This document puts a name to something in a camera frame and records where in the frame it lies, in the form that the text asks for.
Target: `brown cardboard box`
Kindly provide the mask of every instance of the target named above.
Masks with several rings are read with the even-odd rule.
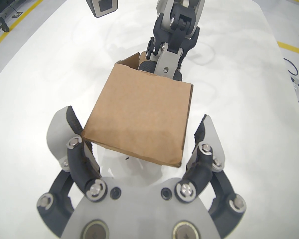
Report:
[[[102,147],[180,167],[193,86],[138,71],[139,53],[114,65],[82,133]]]

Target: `black bracket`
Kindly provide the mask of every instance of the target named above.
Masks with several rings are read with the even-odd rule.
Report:
[[[68,149],[70,173],[78,188],[86,194],[96,179],[101,178],[84,151],[85,143],[79,143],[73,149]]]
[[[172,34],[172,33],[169,33],[168,31],[165,31],[162,29],[161,26],[162,26],[163,17],[164,17],[164,14],[161,13],[155,22],[154,31],[153,31],[154,37],[155,37],[155,42],[154,42],[154,38],[152,37],[148,44],[147,50],[146,50],[146,52],[147,52],[146,59],[147,60],[150,59],[150,56],[153,53],[154,48],[156,50],[153,54],[157,55],[158,49],[160,48],[161,44],[169,43],[169,48],[171,45],[171,48],[173,49],[174,52],[177,51],[177,53],[178,53],[179,48],[183,49],[183,54],[181,55],[179,62],[178,62],[177,69],[179,69],[184,60],[184,57],[187,55],[188,51],[196,45],[200,29],[199,29],[199,27],[196,27],[196,30],[195,30],[193,36],[191,37],[191,39],[186,39],[185,38],[186,33],[188,30],[190,30],[190,28],[192,26],[192,22],[190,22],[189,24],[186,22],[186,24],[184,26],[185,21],[181,19],[181,21],[177,22],[177,26],[182,27],[183,30],[181,30],[179,28],[178,30],[174,31],[174,33]]]
[[[197,198],[212,178],[213,152],[211,149],[211,155],[206,155],[199,151],[198,147],[196,148],[196,159],[179,183],[182,185],[191,182],[195,187]]]
[[[73,180],[70,173],[61,171],[49,190],[49,194],[53,198],[52,205],[47,210],[45,207],[37,206],[42,220],[59,238],[74,211],[71,199],[68,197],[72,185]]]
[[[216,197],[208,212],[220,237],[225,238],[239,224],[245,211],[239,213],[230,206],[229,202],[235,200],[236,193],[224,171],[213,172],[210,184],[213,187]]]

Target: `white table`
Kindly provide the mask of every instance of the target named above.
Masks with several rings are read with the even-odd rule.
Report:
[[[119,0],[117,12],[96,19],[85,0],[68,0],[0,74],[0,239],[54,238],[36,210],[60,171],[46,144],[49,123],[72,105],[85,125],[113,64],[146,48],[155,6]],[[183,80],[194,84],[184,166],[125,160],[95,146],[102,174],[133,185],[182,176],[193,134],[209,114],[225,172],[247,202],[228,238],[299,239],[299,107],[266,19],[250,0],[206,0],[199,26],[182,67]],[[76,206],[82,194],[74,187],[71,197]],[[208,187],[206,207],[212,197]]]

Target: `caster wheel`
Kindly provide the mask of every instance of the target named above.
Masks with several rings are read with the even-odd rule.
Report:
[[[1,26],[1,29],[6,33],[10,32],[10,28],[8,26]]]

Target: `box flap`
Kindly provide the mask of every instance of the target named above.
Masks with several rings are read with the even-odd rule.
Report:
[[[133,69],[138,69],[138,66],[140,65],[140,54],[139,53],[136,53],[122,61],[118,61],[117,64],[121,64],[121,65],[124,65],[124,66],[128,66],[130,68],[133,68]]]

